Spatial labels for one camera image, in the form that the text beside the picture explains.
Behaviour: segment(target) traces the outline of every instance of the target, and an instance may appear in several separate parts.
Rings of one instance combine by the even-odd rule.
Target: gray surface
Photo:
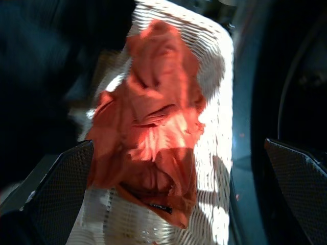
[[[42,179],[49,172],[49,169],[57,160],[58,156],[59,155],[47,155],[41,159],[22,184],[0,205],[0,215],[10,211],[19,210],[24,206],[31,192],[38,187]]]
[[[243,1],[233,23],[236,57],[233,88],[232,181],[238,200],[236,208],[241,223],[239,226],[250,245],[268,244],[251,167],[251,130],[255,129],[251,129],[250,120],[256,63],[271,3],[272,1],[260,3]]]

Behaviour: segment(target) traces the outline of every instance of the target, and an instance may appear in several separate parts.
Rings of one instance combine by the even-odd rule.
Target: white wicker basket
[[[229,34],[217,23],[164,0],[137,0],[130,35],[160,19],[177,27],[200,61],[198,81],[207,99],[200,115],[204,134],[194,149],[198,204],[189,227],[169,225],[152,211],[121,199],[114,189],[89,189],[67,244],[227,244],[232,145],[232,62]],[[97,95],[112,91],[128,75],[124,50],[110,63]],[[83,120],[91,127],[92,110]]]

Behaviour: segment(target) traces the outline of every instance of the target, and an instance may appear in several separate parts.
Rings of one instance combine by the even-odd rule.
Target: orange cloth
[[[193,148],[203,133],[199,62],[177,29],[158,20],[127,45],[130,76],[101,93],[87,135],[95,145],[88,186],[115,186],[123,198],[186,228],[196,204]]]

